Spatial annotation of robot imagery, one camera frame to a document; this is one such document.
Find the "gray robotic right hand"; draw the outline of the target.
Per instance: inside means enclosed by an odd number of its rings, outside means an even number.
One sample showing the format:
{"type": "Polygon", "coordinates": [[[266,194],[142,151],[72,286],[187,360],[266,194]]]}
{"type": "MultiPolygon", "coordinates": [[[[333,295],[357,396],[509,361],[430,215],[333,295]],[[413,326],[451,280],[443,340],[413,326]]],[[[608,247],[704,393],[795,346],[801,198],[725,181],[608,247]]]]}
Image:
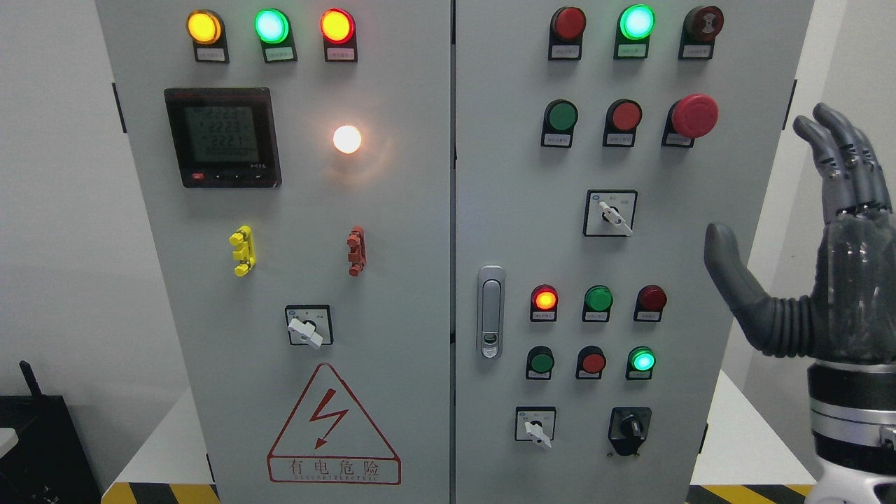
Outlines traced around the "gray robotic right hand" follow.
{"type": "Polygon", "coordinates": [[[810,144],[822,181],[825,232],[812,293],[766,293],[722,223],[706,229],[705,267],[749,344],[764,355],[893,364],[894,207],[876,151],[861,129],[823,103],[812,118],[796,117],[793,129],[810,144]]]}

